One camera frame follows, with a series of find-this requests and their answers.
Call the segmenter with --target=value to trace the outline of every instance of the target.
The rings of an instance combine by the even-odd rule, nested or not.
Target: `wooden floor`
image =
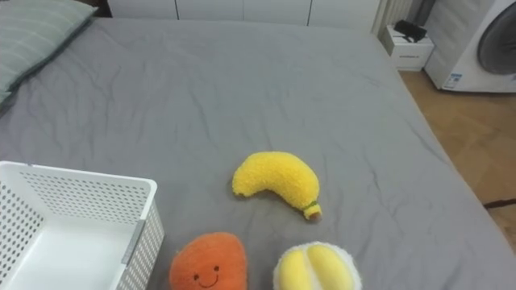
[[[516,94],[445,93],[424,72],[401,75],[478,199],[516,198]],[[516,205],[489,213],[516,253]]]

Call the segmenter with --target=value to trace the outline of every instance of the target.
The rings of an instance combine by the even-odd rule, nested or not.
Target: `washing machine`
[[[516,92],[516,1],[437,0],[425,27],[438,89]]]

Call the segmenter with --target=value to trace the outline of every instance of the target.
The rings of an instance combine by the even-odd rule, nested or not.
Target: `basket handle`
[[[138,245],[139,237],[142,235],[145,227],[145,220],[140,219],[136,223],[135,231],[132,233],[131,241],[127,245],[127,249],[122,257],[122,264],[128,265],[131,261],[132,255],[135,253],[136,246]]]

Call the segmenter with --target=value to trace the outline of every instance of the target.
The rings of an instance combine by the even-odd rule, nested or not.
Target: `striped pillow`
[[[95,10],[73,0],[0,2],[0,104]]]

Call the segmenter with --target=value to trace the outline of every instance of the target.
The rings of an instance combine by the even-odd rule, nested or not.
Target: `plush banana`
[[[274,269],[274,290],[361,290],[353,258],[323,242],[294,246]]]
[[[321,217],[317,176],[295,155],[279,151],[257,152],[246,158],[233,175],[233,192],[237,196],[250,197],[266,189],[300,209],[306,219]]]

